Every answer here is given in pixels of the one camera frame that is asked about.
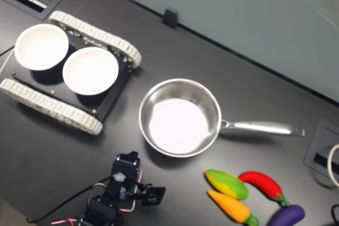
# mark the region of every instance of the wire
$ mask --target wire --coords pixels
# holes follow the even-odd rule
[[[0,54],[0,57],[1,57],[3,54],[6,54],[6,53],[9,52],[10,50],[12,50],[13,48],[14,48],[14,46],[12,46],[12,47],[10,47],[9,49],[7,49],[7,50],[5,50],[4,52],[2,52],[2,53]],[[12,51],[12,52],[8,55],[8,57],[6,58],[6,60],[4,61],[4,63],[2,64],[2,66],[1,66],[1,68],[0,68],[0,74],[2,73],[2,70],[4,69],[4,67],[6,66],[7,62],[9,61],[9,59],[11,58],[11,56],[13,55],[13,52],[14,52],[14,51]]]
[[[339,207],[339,204],[336,204],[336,205],[333,205],[332,208],[331,208],[331,216],[333,218],[333,221],[335,223],[336,226],[339,226],[339,222],[337,221],[337,218],[335,217],[335,213],[334,213],[334,210],[336,207]]]
[[[2,56],[2,55],[5,55],[7,52],[9,52],[11,49],[13,49],[14,48],[14,45],[13,46],[11,46],[11,47],[9,47],[7,50],[5,50],[4,52],[2,52],[1,54],[0,54],[0,57]]]
[[[92,192],[93,192],[93,189],[94,189],[95,186],[102,186],[102,187],[104,187],[104,188],[106,189],[106,186],[105,186],[103,183],[96,183],[96,184],[94,184],[94,185],[92,186],[92,189],[91,189],[90,193],[88,194],[87,202],[86,202],[87,205],[90,203],[90,199],[91,199],[91,196],[92,196]]]
[[[63,223],[63,222],[76,222],[76,219],[75,218],[65,218],[65,219],[62,219],[62,220],[54,220],[54,221],[51,221],[51,224],[54,225],[54,224],[59,224],[59,223]]]
[[[140,176],[138,179],[138,183],[140,183],[142,180],[142,170],[140,170]],[[134,189],[134,193],[137,192],[138,186],[136,186],[136,188]],[[120,209],[121,212],[123,213],[130,213],[134,210],[134,208],[136,207],[136,200],[133,200],[133,204],[132,204],[132,208],[131,209]]]
[[[112,177],[109,176],[109,177],[106,177],[106,178],[100,180],[99,182],[105,182],[105,181],[107,181],[107,180],[109,180],[109,179],[111,179],[111,178],[112,178]],[[70,202],[71,200],[75,199],[77,196],[83,194],[84,192],[87,192],[87,191],[90,190],[91,188],[93,188],[93,185],[90,185],[89,187],[83,189],[83,190],[80,191],[80,192],[77,192],[77,193],[74,194],[72,197],[66,199],[64,202],[62,202],[60,205],[56,206],[54,209],[52,209],[50,212],[48,212],[47,214],[45,214],[45,215],[42,216],[41,218],[35,219],[35,220],[32,220],[32,221],[31,221],[30,219],[26,218],[26,221],[27,221],[28,223],[36,223],[36,222],[42,221],[43,219],[47,218],[48,216],[50,216],[51,214],[53,214],[55,211],[57,211],[58,209],[60,209],[60,208],[63,207],[64,205],[66,205],[68,202]]]
[[[332,171],[332,160],[333,160],[333,155],[334,152],[339,149],[339,144],[333,146],[333,148],[330,150],[329,155],[328,155],[328,159],[327,159],[327,171],[328,171],[328,175],[330,177],[330,179],[332,180],[333,184],[335,184],[338,188],[339,188],[339,183],[338,181],[335,179],[334,175],[333,175],[333,171]]]
[[[69,225],[70,225],[70,226],[73,226],[73,222],[71,221],[71,219],[66,218],[65,221],[69,222]]]

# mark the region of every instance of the toy vegetable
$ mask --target toy vegetable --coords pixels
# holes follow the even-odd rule
[[[305,211],[298,205],[283,207],[271,219],[269,226],[292,226],[305,217]]]
[[[290,203],[285,199],[280,186],[269,176],[257,172],[257,171],[247,171],[242,173],[239,176],[239,179],[244,183],[250,183],[263,191],[269,198],[282,202],[286,206],[289,206]]]
[[[230,197],[244,200],[248,196],[248,190],[244,183],[231,174],[210,169],[205,171],[205,176],[215,189]]]
[[[249,226],[259,225],[259,221],[251,215],[249,208],[245,204],[216,191],[210,190],[207,193],[236,222],[248,224]]]

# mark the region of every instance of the dark gray desk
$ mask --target dark gray desk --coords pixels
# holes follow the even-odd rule
[[[7,8],[0,2],[1,14],[5,10],[9,24],[0,33],[0,49],[13,44],[20,31],[38,23],[19,10]],[[15,208],[30,218],[39,217],[108,175],[116,154],[135,150],[141,157],[144,182],[166,186],[167,192],[159,207],[139,206],[127,214],[125,225],[235,225],[206,195],[209,185],[202,174],[210,168],[234,175],[246,170],[267,173],[282,186],[287,199],[306,210],[307,216],[299,225],[331,222],[329,210],[338,203],[338,190],[321,187],[302,161],[319,119],[339,124],[338,108],[186,31],[163,26],[158,17],[126,0],[64,0],[58,8],[131,41],[144,59],[98,137],[59,125],[1,93],[0,196]],[[11,59],[0,79],[16,64]],[[307,135],[225,134],[193,158],[162,156],[142,138],[138,107],[153,85],[175,77],[207,86],[225,119],[281,121],[304,126]],[[256,189],[249,190],[245,203],[265,225],[279,207]],[[51,219],[76,216],[85,199],[74,200]]]

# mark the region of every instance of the red chili pepper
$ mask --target red chili pepper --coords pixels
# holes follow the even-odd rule
[[[290,205],[282,194],[280,186],[269,176],[257,171],[247,171],[242,173],[238,178],[244,183],[254,185],[263,191],[269,198],[277,202],[282,202],[286,206]]]

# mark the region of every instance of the orange carrot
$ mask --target orange carrot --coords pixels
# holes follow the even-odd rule
[[[245,204],[235,198],[216,191],[210,190],[207,193],[219,205],[219,207],[236,222],[245,223],[249,226],[259,225],[257,218],[251,215],[249,208]]]

